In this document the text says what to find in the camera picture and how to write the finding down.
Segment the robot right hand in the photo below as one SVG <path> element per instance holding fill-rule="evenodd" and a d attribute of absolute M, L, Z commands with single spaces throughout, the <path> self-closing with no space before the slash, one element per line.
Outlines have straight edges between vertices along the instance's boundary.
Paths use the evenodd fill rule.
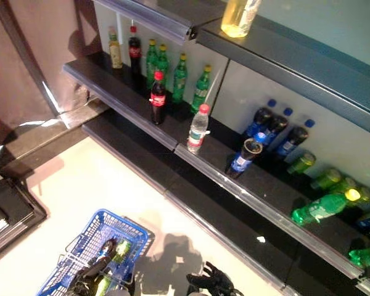
<path fill-rule="evenodd" d="M 189 283 L 187 295 L 205 295 L 202 291 L 207 290 L 212 296 L 244 296 L 234 287 L 230 278 L 209 261 L 205 262 L 201 274 L 189 273 L 186 279 Z"/>

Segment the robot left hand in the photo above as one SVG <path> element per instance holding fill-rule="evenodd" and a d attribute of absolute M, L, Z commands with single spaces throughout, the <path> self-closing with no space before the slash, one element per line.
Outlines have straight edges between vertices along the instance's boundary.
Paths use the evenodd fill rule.
<path fill-rule="evenodd" d="M 109 256 L 92 258 L 88 266 L 76 272 L 65 295 L 106 295 L 119 288 L 120 282 L 114 278 L 109 267 L 111 261 L 112 257 Z"/>

